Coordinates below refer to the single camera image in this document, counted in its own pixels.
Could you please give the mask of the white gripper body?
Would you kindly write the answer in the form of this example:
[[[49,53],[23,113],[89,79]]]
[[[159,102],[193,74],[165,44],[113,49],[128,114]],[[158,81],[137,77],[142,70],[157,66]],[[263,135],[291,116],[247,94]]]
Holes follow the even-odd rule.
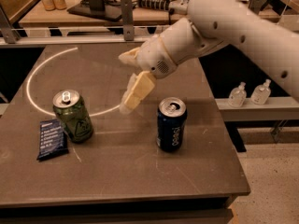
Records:
[[[155,35],[139,48],[137,64],[145,71],[150,71],[157,79],[174,73],[178,66],[171,59],[163,40]]]

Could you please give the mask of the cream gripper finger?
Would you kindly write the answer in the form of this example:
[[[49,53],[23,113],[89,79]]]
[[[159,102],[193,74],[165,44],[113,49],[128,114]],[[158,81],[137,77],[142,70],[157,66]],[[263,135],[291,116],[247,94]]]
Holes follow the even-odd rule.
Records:
[[[124,52],[119,56],[119,60],[124,64],[138,67],[138,62],[136,60],[136,57],[138,55],[139,50],[140,47],[137,47]]]
[[[150,71],[142,71],[138,75],[132,74],[127,90],[121,98],[120,112],[131,113],[151,93],[155,85],[156,78]]]

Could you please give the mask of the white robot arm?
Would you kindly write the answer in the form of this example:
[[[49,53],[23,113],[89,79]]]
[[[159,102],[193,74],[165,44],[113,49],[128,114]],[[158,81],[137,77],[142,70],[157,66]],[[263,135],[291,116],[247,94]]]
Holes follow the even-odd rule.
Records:
[[[128,114],[159,78],[189,59],[227,45],[242,51],[290,96],[299,98],[299,34],[261,19],[238,0],[190,0],[187,16],[119,56],[142,69],[129,79],[120,112]]]

